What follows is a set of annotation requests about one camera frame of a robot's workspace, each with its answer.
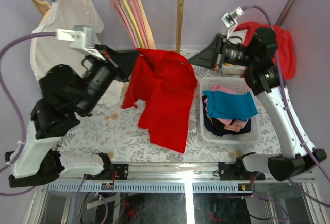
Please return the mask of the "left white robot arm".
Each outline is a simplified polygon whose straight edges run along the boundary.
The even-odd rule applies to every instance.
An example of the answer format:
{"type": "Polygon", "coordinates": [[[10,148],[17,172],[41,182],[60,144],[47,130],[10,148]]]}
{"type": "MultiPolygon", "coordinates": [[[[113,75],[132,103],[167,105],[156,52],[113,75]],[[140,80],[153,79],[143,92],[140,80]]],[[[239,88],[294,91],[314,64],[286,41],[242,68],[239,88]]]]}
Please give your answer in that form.
{"type": "Polygon", "coordinates": [[[135,67],[137,50],[114,51],[97,45],[100,57],[84,57],[91,66],[79,76],[70,66],[52,67],[39,80],[42,98],[35,104],[21,152],[7,152],[14,159],[8,181],[11,188],[49,184],[61,177],[107,180],[113,176],[110,157],[102,152],[88,158],[71,157],[54,151],[67,132],[90,117],[92,110],[114,80],[127,82],[135,67]]]}

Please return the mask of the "red t shirt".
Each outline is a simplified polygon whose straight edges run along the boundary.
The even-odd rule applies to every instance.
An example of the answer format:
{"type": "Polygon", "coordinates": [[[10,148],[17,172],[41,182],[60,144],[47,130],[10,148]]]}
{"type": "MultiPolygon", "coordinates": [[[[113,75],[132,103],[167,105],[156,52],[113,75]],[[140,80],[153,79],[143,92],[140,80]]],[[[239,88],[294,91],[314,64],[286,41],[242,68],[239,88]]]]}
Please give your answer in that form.
{"type": "Polygon", "coordinates": [[[144,101],[138,127],[148,130],[152,144],[184,153],[198,84],[194,70],[175,51],[140,48],[138,52],[121,107],[135,107],[137,101],[144,101]]]}

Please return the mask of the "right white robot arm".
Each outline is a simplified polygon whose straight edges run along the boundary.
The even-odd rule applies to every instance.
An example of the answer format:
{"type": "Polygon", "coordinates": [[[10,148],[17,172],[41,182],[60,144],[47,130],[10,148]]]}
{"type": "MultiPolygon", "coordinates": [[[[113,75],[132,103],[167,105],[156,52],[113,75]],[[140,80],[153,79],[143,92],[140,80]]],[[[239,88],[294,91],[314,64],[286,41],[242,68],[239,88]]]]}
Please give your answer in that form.
{"type": "Polygon", "coordinates": [[[316,148],[305,134],[294,108],[289,103],[284,78],[272,59],[277,55],[278,41],[272,28],[255,30],[247,46],[233,44],[230,38],[217,34],[212,43],[191,57],[192,65],[216,68],[216,63],[244,66],[245,82],[265,108],[280,143],[280,154],[251,152],[236,160],[235,174],[246,180],[254,172],[271,174],[277,181],[311,170],[326,160],[324,149],[316,148]]]}

